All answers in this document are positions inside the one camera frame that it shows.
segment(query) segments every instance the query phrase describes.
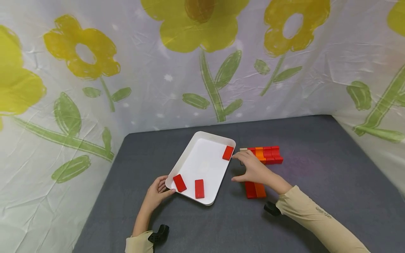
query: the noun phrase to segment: white fabric backdrop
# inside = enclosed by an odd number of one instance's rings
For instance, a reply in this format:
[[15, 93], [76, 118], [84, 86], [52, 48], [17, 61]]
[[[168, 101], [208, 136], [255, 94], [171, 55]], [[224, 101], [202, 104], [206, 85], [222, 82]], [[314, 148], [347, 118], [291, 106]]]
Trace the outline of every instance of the white fabric backdrop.
[[405, 192], [404, 0], [196, 2], [1, 3], [4, 252], [71, 252], [132, 132], [332, 114]]

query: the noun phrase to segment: gray table surface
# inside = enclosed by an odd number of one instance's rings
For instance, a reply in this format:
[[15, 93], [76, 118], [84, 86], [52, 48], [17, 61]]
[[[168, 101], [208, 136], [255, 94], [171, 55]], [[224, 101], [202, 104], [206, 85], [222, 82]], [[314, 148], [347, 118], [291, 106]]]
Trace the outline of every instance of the gray table surface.
[[[397, 189], [331, 116], [308, 116], [128, 135], [117, 154], [75, 253], [124, 252], [146, 190], [168, 174], [193, 134], [231, 138], [240, 147], [280, 146], [281, 165], [270, 168], [298, 185], [351, 230], [371, 252], [405, 252], [405, 202]], [[174, 194], [153, 214], [151, 228], [170, 227], [155, 252], [327, 252], [308, 230], [286, 216], [263, 211], [264, 199], [248, 200], [244, 172], [231, 160], [214, 204]], [[268, 200], [276, 195], [266, 189]]]

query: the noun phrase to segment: painted flower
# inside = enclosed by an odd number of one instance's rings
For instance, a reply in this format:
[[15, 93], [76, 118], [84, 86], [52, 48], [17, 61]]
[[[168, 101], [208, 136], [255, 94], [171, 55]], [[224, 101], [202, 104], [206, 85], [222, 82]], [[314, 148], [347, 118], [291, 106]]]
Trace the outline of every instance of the painted flower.
[[389, 28], [405, 37], [405, 0], [399, 0], [387, 17]]
[[146, 13], [163, 21], [160, 37], [168, 49], [188, 53], [230, 46], [238, 32], [236, 17], [249, 0], [141, 0]]
[[1, 116], [19, 115], [46, 94], [39, 76], [23, 68], [18, 36], [0, 25], [0, 130]]
[[[315, 29], [325, 23], [330, 12], [330, 0], [272, 0], [264, 13], [264, 22], [270, 28], [264, 35], [264, 47], [271, 57], [288, 50], [305, 49], [313, 41]], [[284, 24], [293, 14], [303, 16], [302, 26], [292, 38], [283, 35]]]
[[[65, 60], [69, 70], [84, 80], [95, 80], [101, 75], [107, 77], [120, 72], [121, 66], [113, 56], [117, 53], [114, 43], [101, 31], [82, 29], [77, 19], [63, 15], [55, 20], [56, 28], [44, 35], [48, 51], [58, 60]], [[76, 52], [76, 46], [87, 46], [94, 55], [95, 63], [83, 61]]]

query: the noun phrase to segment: black wrist strap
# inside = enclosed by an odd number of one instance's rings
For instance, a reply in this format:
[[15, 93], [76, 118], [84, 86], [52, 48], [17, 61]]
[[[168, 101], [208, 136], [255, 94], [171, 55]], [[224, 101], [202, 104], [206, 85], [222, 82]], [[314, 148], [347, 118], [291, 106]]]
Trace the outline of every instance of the black wrist strap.
[[160, 244], [166, 241], [168, 235], [169, 235], [169, 226], [162, 224], [160, 225], [159, 231], [157, 233], [154, 232], [148, 237], [148, 241], [150, 241], [153, 244]]
[[264, 205], [264, 210], [271, 214], [272, 216], [279, 216], [281, 214], [280, 210], [276, 207], [275, 204], [267, 201]]

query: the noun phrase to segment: long sleeve shirt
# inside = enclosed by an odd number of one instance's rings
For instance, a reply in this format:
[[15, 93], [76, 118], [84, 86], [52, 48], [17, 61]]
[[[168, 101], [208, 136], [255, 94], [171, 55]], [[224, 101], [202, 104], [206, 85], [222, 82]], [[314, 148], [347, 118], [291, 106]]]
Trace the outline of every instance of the long sleeve shirt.
[[[320, 208], [298, 186], [279, 196], [277, 208], [311, 231], [331, 253], [369, 253], [354, 234]], [[125, 253], [153, 253], [152, 231], [126, 239]]]

